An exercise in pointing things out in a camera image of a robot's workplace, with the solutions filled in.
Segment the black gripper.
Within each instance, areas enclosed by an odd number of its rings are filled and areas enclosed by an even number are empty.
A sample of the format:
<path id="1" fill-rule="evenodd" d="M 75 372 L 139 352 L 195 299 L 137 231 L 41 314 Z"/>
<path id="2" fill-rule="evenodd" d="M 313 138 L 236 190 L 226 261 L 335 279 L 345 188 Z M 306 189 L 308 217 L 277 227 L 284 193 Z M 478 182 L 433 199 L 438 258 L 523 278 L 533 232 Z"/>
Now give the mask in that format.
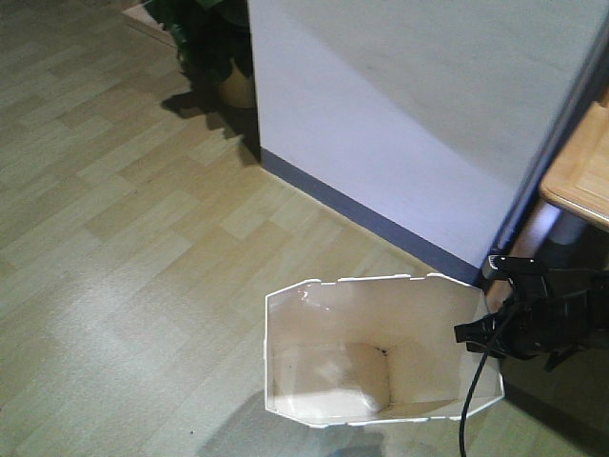
<path id="1" fill-rule="evenodd" d="M 571 300 L 522 305 L 508 299 L 499 311 L 455 326 L 454 333 L 468 351 L 493 358 L 526 361 L 547 354 L 551 361 L 565 361 L 571 357 Z"/>

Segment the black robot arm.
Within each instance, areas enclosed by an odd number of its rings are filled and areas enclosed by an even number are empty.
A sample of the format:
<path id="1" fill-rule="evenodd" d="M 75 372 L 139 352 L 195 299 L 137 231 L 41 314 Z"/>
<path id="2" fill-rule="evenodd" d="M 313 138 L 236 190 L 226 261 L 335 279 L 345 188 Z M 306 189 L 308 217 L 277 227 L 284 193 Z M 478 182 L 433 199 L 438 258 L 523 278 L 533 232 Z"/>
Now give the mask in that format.
<path id="1" fill-rule="evenodd" d="M 530 360 L 546 354 L 551 371 L 578 352 L 608 348 L 608 272 L 585 271 L 583 287 L 558 294 L 550 275 L 512 273 L 501 308 L 454 327 L 458 343 L 495 358 Z"/>

